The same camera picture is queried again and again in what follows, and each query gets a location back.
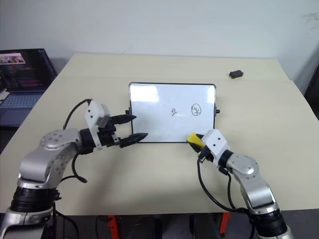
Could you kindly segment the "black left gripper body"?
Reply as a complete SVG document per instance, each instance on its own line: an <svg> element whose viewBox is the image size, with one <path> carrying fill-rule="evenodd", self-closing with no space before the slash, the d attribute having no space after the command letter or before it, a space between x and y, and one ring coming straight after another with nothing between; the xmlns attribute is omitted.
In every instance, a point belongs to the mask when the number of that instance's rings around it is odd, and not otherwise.
<svg viewBox="0 0 319 239"><path fill-rule="evenodd" d="M120 144L119 138L116 136L116 124L119 123L119 116L110 117L104 127L99 126L98 137L102 146L110 147Z"/></svg>

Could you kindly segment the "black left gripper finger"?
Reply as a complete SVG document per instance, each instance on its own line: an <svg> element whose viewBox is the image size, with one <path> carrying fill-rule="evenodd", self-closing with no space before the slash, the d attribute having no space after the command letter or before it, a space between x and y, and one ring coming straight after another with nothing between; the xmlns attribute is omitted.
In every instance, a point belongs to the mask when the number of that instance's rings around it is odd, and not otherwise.
<svg viewBox="0 0 319 239"><path fill-rule="evenodd" d="M125 114L116 116L116 124L125 124L129 123L136 118L135 115Z"/></svg>
<svg viewBox="0 0 319 239"><path fill-rule="evenodd" d="M136 143L139 143L145 137L148 136L148 133L134 133L126 138L120 139L120 148L124 148Z"/></svg>

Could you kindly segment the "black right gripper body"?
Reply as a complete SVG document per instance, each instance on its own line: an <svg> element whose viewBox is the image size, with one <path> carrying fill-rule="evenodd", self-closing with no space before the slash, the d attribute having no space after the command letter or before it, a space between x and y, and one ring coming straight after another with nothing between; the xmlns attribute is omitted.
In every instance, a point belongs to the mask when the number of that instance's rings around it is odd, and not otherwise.
<svg viewBox="0 0 319 239"><path fill-rule="evenodd" d="M203 148L198 155L199 162L204 162L205 160L212 162L212 154L209 148Z"/></svg>

